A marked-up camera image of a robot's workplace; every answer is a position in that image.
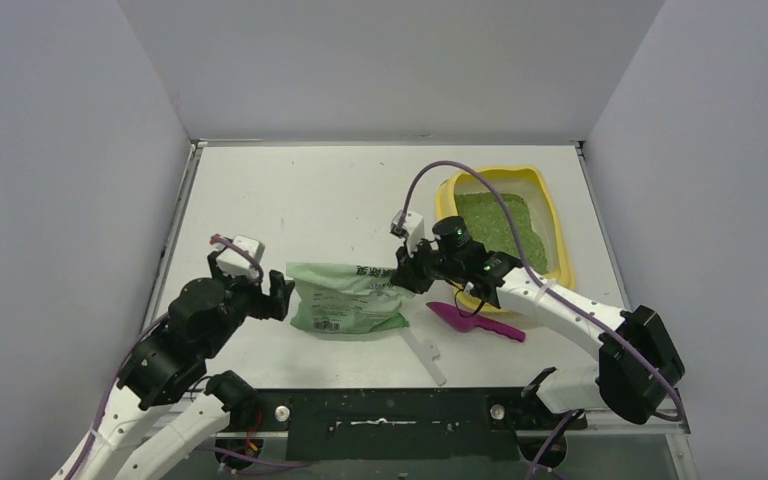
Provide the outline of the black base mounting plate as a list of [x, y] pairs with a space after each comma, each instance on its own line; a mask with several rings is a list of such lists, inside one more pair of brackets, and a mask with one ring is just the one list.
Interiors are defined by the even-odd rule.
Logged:
[[560, 419], [520, 387], [264, 389], [253, 434], [230, 426], [207, 444], [241, 451], [276, 440], [291, 462], [515, 461], [522, 439], [542, 440]]

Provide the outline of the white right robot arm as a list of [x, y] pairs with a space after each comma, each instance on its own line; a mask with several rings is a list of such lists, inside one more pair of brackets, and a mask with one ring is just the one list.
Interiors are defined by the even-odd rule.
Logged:
[[591, 366], [548, 367], [524, 389], [522, 412], [537, 427], [560, 414], [608, 409], [637, 425], [660, 414], [665, 400], [680, 402], [677, 383], [683, 362], [660, 316], [639, 306], [633, 311], [591, 300], [539, 276], [504, 252], [474, 240], [459, 216], [446, 217], [424, 238], [424, 219], [399, 211], [390, 232], [402, 240], [396, 252], [394, 285], [415, 294], [436, 281], [462, 289], [491, 305], [526, 316], [572, 342]]

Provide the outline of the green litter in box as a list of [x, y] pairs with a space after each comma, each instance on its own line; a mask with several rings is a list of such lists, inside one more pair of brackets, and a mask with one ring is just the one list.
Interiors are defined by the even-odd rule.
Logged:
[[[526, 201], [519, 195], [502, 193], [520, 234], [520, 243], [529, 265], [538, 274], [549, 271], [543, 240], [532, 228], [532, 216]], [[487, 250], [501, 251], [519, 257], [507, 218], [492, 193], [454, 196], [457, 213], [464, 218], [474, 240]]]

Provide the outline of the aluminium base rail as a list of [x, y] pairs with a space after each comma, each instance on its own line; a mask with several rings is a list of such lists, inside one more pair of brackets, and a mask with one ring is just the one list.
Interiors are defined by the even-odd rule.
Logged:
[[[169, 425], [195, 399], [161, 418], [150, 432], [156, 434]], [[233, 422], [230, 426], [241, 426], [247, 434], [256, 430], [250, 419]], [[291, 462], [278, 457], [284, 448], [276, 440], [267, 440], [263, 446], [247, 442], [241, 451], [208, 446], [208, 440], [217, 439], [222, 430], [201, 442], [158, 479], [179, 476], [183, 464], [190, 459], [202, 467], [215, 466], [220, 476], [227, 479], [521, 478], [529, 467], [535, 468], [539, 479], [689, 477], [682, 428], [658, 419], [643, 426], [631, 425], [604, 410], [581, 414], [570, 422], [561, 417], [542, 440], [535, 437], [522, 439], [521, 456], [515, 461], [459, 457], [447, 460]]]

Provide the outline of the magenta plastic scoop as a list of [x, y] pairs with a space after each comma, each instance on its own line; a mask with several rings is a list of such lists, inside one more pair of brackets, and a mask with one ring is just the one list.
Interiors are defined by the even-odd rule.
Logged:
[[427, 302], [426, 307], [459, 333], [481, 329], [519, 343], [524, 343], [526, 340], [526, 334], [522, 330], [479, 314], [465, 313], [454, 305], [432, 301]]

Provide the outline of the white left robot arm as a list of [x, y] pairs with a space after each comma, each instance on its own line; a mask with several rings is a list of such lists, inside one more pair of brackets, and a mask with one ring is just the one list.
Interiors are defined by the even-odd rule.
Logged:
[[208, 255], [209, 276], [189, 281], [137, 337], [55, 478], [158, 479], [209, 436], [253, 422], [255, 389], [226, 371], [169, 425], [150, 432], [206, 375], [208, 360], [245, 320], [287, 317], [295, 283], [279, 271], [264, 272], [261, 256], [236, 246]]

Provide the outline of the green cat litter bag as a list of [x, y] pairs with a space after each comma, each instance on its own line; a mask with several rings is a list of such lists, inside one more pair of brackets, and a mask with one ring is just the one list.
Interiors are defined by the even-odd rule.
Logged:
[[299, 303], [291, 325], [320, 334], [363, 335], [407, 328], [413, 293], [392, 283], [394, 268], [290, 262]]

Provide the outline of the white bag sealing clip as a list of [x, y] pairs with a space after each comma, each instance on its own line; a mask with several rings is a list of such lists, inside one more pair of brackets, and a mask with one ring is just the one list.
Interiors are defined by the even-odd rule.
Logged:
[[410, 328], [401, 329], [399, 334], [433, 379], [434, 383], [437, 386], [444, 386], [447, 383], [447, 379], [436, 363], [436, 360], [440, 357], [440, 351], [436, 344], [431, 339], [420, 341]]

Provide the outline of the yellow litter box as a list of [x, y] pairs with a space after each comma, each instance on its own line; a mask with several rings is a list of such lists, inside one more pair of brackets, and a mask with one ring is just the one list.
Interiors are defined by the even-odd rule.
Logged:
[[[556, 280], [565, 288], [573, 289], [575, 274], [569, 260], [561, 223], [542, 173], [533, 166], [485, 167], [481, 168], [479, 173], [500, 195], [519, 195], [529, 206], [532, 228], [544, 242], [549, 267], [549, 271], [543, 275], [534, 271], [544, 278]], [[493, 194], [493, 191], [473, 176], [458, 172], [438, 187], [435, 197], [436, 216], [439, 219], [460, 216], [454, 196], [484, 192]]]

